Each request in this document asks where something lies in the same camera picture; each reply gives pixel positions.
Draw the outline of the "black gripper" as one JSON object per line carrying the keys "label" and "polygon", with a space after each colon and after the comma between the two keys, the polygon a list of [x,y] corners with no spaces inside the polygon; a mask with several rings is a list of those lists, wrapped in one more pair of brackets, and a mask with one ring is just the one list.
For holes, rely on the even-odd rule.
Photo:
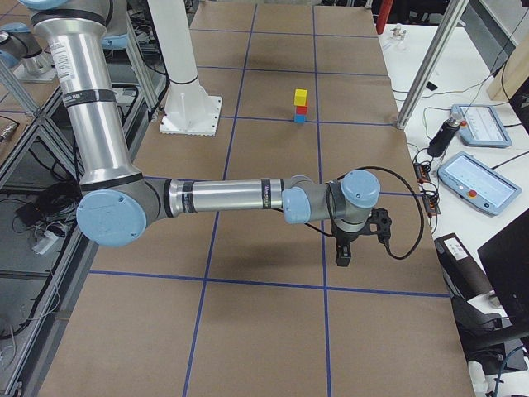
{"label": "black gripper", "polygon": [[348,267],[352,258],[350,244],[359,236],[369,235],[371,230],[367,222],[337,221],[331,225],[331,232],[336,239],[335,263],[339,267]]}

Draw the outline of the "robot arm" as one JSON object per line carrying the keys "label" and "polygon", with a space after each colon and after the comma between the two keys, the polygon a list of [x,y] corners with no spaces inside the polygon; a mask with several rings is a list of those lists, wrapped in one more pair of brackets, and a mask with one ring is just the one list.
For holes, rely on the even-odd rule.
{"label": "robot arm", "polygon": [[387,244],[391,221],[378,208],[380,184],[366,170],[316,184],[308,177],[224,181],[146,178],[129,155],[103,40],[126,30],[123,1],[28,1],[31,22],[49,45],[83,163],[76,219],[102,246],[125,246],[153,222],[180,214],[276,210],[290,224],[329,220],[336,263],[350,262],[351,243],[375,235]]}

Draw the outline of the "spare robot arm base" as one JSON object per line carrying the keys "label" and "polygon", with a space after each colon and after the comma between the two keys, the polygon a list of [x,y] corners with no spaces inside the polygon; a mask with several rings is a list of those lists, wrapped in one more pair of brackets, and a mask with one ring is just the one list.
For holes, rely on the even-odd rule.
{"label": "spare robot arm base", "polygon": [[1,26],[1,62],[22,82],[51,83],[56,78],[51,55],[21,22]]}

